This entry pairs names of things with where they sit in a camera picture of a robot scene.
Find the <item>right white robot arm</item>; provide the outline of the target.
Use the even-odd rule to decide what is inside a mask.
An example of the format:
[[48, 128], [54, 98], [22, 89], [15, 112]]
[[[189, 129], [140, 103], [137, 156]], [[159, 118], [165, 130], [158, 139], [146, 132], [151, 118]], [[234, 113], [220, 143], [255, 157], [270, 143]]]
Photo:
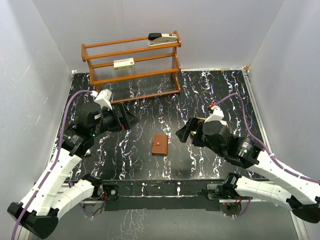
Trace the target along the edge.
[[320, 185], [306, 176], [280, 168], [263, 146], [248, 138], [233, 135], [221, 121], [206, 122], [191, 117], [176, 133], [185, 143], [191, 138], [195, 147], [213, 151], [231, 165], [265, 177], [268, 182], [252, 180], [238, 173], [229, 173], [223, 184], [205, 189], [214, 198], [250, 197], [290, 210], [296, 217], [317, 224], [320, 221]]

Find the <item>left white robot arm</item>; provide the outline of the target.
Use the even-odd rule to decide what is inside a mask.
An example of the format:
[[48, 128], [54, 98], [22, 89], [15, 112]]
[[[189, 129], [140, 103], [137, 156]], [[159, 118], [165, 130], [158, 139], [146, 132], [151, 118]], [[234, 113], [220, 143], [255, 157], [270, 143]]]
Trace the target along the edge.
[[91, 174], [86, 174], [64, 193], [58, 193], [72, 169], [94, 145], [95, 138], [106, 132], [130, 130], [138, 121], [122, 102], [111, 109], [101, 108], [94, 102], [82, 106], [76, 120], [63, 133], [61, 149], [55, 150], [28, 194], [8, 206], [8, 214], [41, 240], [49, 237], [70, 209], [82, 200], [97, 200], [103, 195], [102, 181]]

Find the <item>brown leather card holder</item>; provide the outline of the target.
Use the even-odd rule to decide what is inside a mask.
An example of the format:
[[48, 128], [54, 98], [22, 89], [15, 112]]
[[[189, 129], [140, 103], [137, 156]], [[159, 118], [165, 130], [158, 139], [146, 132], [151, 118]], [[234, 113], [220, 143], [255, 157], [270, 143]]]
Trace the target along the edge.
[[167, 156], [169, 152], [169, 137], [166, 134], [155, 134], [151, 152], [157, 156]]

